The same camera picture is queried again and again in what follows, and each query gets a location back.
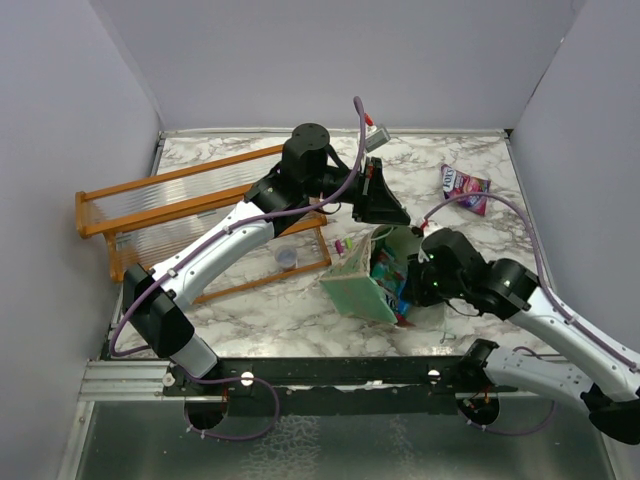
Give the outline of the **red blue snack bag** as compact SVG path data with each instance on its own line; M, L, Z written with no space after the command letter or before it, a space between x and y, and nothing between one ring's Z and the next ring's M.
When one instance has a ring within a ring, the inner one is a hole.
M377 285L390 294L399 295L407 279L408 268L400 262L394 253L382 248L370 271L370 277Z

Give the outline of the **green paper bag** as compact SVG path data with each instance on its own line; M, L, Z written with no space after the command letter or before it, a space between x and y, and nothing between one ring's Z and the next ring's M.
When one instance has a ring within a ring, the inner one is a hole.
M407 266L407 257L415 254L421 244L423 234L408 226L382 225L369 232L347 250L338 263L332 265L320 277L320 284L331 299L338 313L374 323L399 328L417 328L435 331L441 340L453 340L445 318L443 304L430 307L411 307L407 317L408 325L397 326L396 319L386 305L384 294L370 277L374 261L382 248L390 250L396 258Z

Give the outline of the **purple snack bag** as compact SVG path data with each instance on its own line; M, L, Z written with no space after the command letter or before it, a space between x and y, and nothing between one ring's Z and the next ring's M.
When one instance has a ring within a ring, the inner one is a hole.
M468 197L459 200L458 204L477 215L485 215L487 199L483 196L478 196L477 193L489 192L491 187L490 180L469 175L448 164L443 164L440 167L440 173L445 199L468 194Z

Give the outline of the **blue snack packet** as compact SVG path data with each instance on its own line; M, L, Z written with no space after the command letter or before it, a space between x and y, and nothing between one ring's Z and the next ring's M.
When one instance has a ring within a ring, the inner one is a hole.
M389 294L386 292L384 294L386 305L389 307L391 312L393 313L396 319L397 326L406 326L408 325L407 317L410 313L412 305L402 300L401 298Z

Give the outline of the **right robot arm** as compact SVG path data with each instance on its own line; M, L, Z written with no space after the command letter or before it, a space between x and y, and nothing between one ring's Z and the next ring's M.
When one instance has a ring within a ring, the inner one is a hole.
M403 298L430 307L462 300L529 332L565 358L556 364L523 356L489 340L475 341L459 367L461 383L513 387L571 406L601 433L639 442L639 354L568 307L521 263L487 261L459 231L409 230Z

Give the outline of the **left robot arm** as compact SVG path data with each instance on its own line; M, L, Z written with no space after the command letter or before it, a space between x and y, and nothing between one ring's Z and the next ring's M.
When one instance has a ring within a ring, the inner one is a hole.
M406 226L410 217L388 188L380 159L360 146L348 167L321 125L297 126L280 161L256 181L223 220L151 269L136 264L123 278L124 322L159 358L186 371L186 382L206 395L220 385L213 349L184 311L214 279L244 255L277 238L307 213L349 204L357 222Z

